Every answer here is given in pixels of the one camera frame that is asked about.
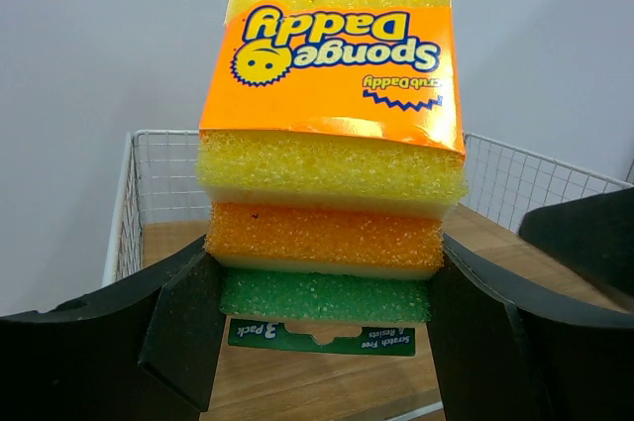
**orange cardboard label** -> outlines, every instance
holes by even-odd
[[[259,3],[226,27],[205,130],[386,139],[465,154],[452,11]]]

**smiley face logo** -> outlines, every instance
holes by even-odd
[[[290,69],[289,48],[275,48],[272,40],[261,39],[241,47],[231,63],[240,82],[250,86],[266,86],[282,79]]]

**wire mesh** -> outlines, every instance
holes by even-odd
[[[632,186],[482,136],[466,135],[466,144],[462,203],[512,232],[535,208]]]
[[[133,149],[144,225],[209,217],[209,199],[194,172],[197,132],[142,131],[133,137]]]
[[[138,177],[135,169],[134,155],[128,156],[127,165],[124,166],[124,198],[119,209],[121,221],[119,222],[117,261],[115,264],[115,280],[123,279],[141,269],[143,258],[143,238],[141,214],[139,211]]]
[[[466,135],[469,194],[462,203],[516,232],[534,208],[632,186],[504,143]],[[198,186],[196,131],[139,131],[120,180],[104,284],[141,268],[143,228],[153,223],[209,218]],[[108,266],[116,270],[109,271]]]

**orange sponge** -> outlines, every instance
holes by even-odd
[[[424,279],[442,266],[439,220],[214,203],[206,250],[233,267]]]

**sponge stack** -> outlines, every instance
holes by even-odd
[[[293,11],[450,6],[450,0],[230,0],[227,21],[263,1]],[[302,97],[287,99],[302,106]],[[201,127],[200,136],[197,176],[212,201],[206,249],[229,268],[226,313],[363,325],[426,320],[420,280],[442,266],[442,220],[466,193],[464,155],[310,130]]]

